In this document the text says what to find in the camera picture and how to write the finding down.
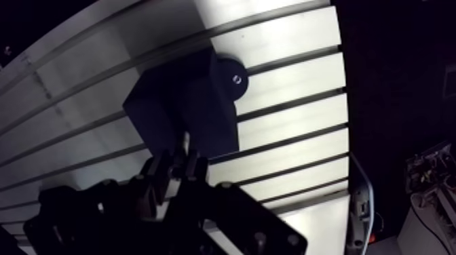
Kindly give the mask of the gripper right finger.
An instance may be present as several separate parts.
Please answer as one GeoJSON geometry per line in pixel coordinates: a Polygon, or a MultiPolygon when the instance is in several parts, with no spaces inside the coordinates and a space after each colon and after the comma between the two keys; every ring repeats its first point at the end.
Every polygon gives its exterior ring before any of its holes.
{"type": "Polygon", "coordinates": [[[171,254],[224,254],[204,231],[212,221],[243,254],[305,254],[307,240],[232,182],[210,186],[208,160],[196,151],[174,156],[180,179],[170,200],[171,254]]]}

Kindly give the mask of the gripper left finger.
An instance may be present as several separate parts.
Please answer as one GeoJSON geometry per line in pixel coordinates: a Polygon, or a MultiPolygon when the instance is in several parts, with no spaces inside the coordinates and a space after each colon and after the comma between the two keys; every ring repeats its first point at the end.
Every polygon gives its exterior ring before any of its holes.
{"type": "Polygon", "coordinates": [[[164,254],[157,208],[185,156],[184,149],[162,151],[123,183],[106,179],[80,191],[41,191],[38,215],[23,225],[29,242],[38,254],[164,254]]]}

